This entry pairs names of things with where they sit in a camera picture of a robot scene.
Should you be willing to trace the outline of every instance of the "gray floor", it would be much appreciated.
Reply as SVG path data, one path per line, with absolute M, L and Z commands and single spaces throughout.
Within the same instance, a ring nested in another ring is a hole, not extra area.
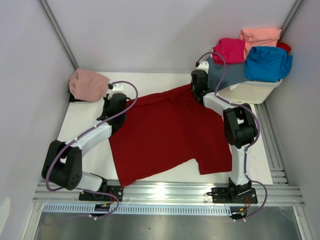
M 35 240 L 301 240 L 291 207 L 265 207 L 247 222 L 229 217 L 113 214 L 94 221 L 43 213 Z

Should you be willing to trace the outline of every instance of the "gray cloth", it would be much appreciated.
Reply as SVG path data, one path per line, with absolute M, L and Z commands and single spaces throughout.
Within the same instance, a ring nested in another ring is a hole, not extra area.
M 224 73 L 224 65 L 215 64 L 212 57 L 208 57 L 209 63 L 208 71 L 208 88 L 215 91 L 222 74 Z M 220 84 L 219 91 L 234 84 L 251 81 L 245 76 L 245 63 L 227 64 L 226 72 L 222 83 Z

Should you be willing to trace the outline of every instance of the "blue cloth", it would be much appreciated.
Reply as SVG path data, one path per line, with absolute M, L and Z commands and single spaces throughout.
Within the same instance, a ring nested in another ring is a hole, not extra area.
M 254 46 L 245 61 L 244 74 L 254 81 L 275 83 L 290 72 L 293 56 L 275 46 Z
M 212 57 L 208 57 L 209 63 L 208 71 L 208 88 L 215 91 L 222 74 L 224 73 L 225 66 L 216 64 Z M 224 79 L 219 86 L 219 91 L 234 84 L 240 84 L 250 79 L 245 76 L 245 63 L 227 64 Z

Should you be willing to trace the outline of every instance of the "folded pink towel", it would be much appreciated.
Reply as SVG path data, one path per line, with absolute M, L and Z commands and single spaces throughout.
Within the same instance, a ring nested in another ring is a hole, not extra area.
M 276 47 L 280 38 L 280 33 L 281 29 L 278 29 L 277 27 L 242 29 L 239 39 L 245 40 L 244 58 L 247 58 L 252 47 Z
M 245 41 L 236 38 L 222 38 L 219 43 L 213 47 L 213 51 L 221 54 L 227 64 L 240 64 L 245 61 L 244 58 Z M 223 60 L 217 56 L 212 56 L 216 64 L 223 65 Z
M 110 79 L 90 70 L 78 68 L 70 77 L 70 92 L 75 99 L 96 102 L 108 90 Z

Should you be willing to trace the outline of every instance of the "pile of clothes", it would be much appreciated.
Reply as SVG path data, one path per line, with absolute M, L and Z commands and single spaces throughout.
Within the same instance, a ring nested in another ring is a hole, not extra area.
M 276 27 L 242 29 L 238 38 L 222 38 L 213 51 L 223 56 L 227 68 L 222 90 L 246 81 L 275 83 L 290 72 L 293 56 L 291 48 L 278 42 L 281 29 Z M 224 72 L 224 61 L 218 55 L 207 59 L 208 87 L 215 91 Z

